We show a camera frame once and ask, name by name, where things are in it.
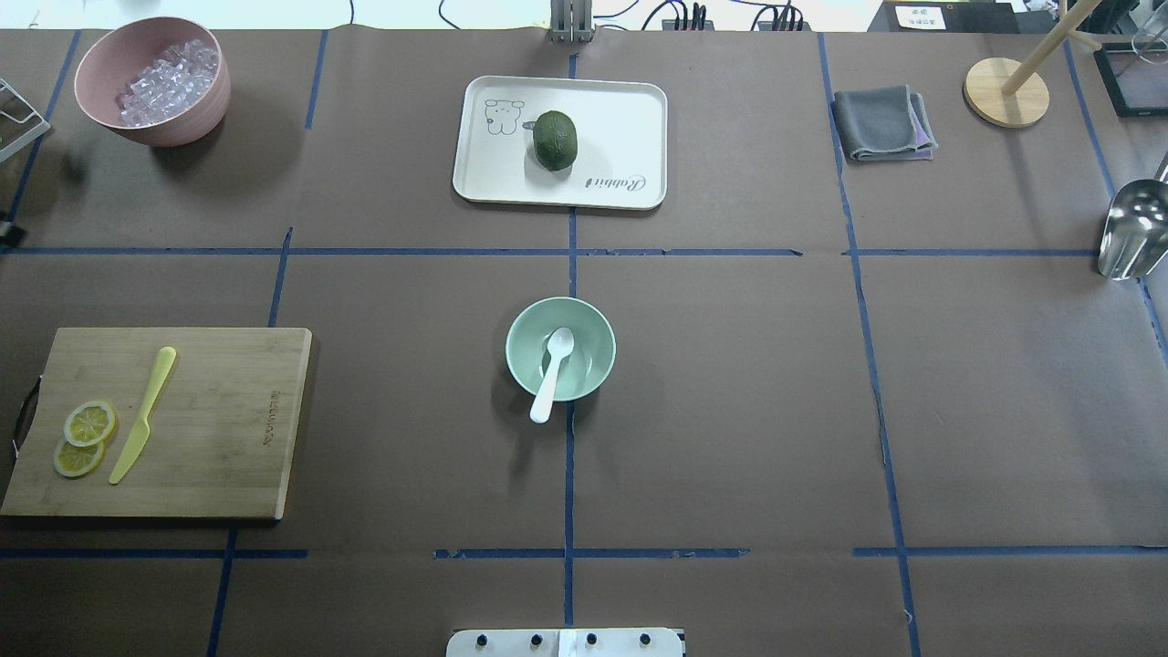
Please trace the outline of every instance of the avocado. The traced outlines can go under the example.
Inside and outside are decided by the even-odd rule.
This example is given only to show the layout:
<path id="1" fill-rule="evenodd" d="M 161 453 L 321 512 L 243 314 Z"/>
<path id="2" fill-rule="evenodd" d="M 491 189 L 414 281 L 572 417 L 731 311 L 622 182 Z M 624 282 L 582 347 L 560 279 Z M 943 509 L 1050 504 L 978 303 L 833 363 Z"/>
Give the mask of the avocado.
<path id="1" fill-rule="evenodd" d="M 568 115 L 550 110 L 540 115 L 531 129 L 535 159 L 548 171 L 559 171 L 576 161 L 576 124 Z"/>

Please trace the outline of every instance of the cutting board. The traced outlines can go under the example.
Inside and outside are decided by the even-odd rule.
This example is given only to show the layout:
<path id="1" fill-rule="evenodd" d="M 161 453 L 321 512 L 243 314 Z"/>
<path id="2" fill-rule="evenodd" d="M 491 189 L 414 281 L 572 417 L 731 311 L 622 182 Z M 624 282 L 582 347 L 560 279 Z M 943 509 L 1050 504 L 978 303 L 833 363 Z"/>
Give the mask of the cutting board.
<path id="1" fill-rule="evenodd" d="M 150 441 L 111 485 L 167 345 L 179 355 L 150 416 Z M 311 346 L 306 328 L 60 328 L 0 513 L 280 519 Z M 53 454 L 65 417 L 91 400 L 113 407 L 117 429 L 102 463 L 68 479 Z"/>

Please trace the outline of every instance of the green bowl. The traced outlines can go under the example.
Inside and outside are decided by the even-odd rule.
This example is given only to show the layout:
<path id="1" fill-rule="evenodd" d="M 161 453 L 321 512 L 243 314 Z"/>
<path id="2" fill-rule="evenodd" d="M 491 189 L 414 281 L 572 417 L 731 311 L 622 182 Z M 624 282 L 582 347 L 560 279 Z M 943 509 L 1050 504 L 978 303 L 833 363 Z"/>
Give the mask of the green bowl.
<path id="1" fill-rule="evenodd" d="M 571 401 L 597 389 L 617 360 L 617 337 L 592 304 L 572 297 L 535 302 L 519 313 L 507 331 L 507 367 L 523 389 L 540 389 L 551 357 L 548 338 L 566 326 L 572 330 L 572 353 L 559 364 L 555 401 Z"/>

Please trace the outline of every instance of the gray cloth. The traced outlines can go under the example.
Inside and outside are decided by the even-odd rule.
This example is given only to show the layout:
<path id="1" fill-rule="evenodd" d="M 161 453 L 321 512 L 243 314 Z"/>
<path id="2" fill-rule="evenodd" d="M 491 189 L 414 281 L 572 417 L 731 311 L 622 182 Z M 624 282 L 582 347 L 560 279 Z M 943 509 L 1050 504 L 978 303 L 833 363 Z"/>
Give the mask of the gray cloth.
<path id="1" fill-rule="evenodd" d="M 854 160 L 931 160 L 933 138 L 925 99 L 906 84 L 836 91 L 832 103 L 843 152 Z"/>

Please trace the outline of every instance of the lemon slice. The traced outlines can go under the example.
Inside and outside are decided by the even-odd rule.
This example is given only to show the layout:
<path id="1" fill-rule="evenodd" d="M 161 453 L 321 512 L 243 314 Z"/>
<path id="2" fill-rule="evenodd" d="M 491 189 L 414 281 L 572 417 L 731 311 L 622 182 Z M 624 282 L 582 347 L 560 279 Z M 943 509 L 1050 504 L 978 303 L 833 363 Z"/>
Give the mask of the lemon slice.
<path id="1" fill-rule="evenodd" d="M 95 445 L 113 433 L 117 417 L 104 401 L 88 401 L 65 419 L 65 440 L 74 447 Z"/>
<path id="2" fill-rule="evenodd" d="M 89 447 L 77 447 L 69 441 L 57 443 L 53 452 L 53 469 L 62 477 L 81 477 L 97 468 L 105 456 L 105 443 L 98 441 Z"/>

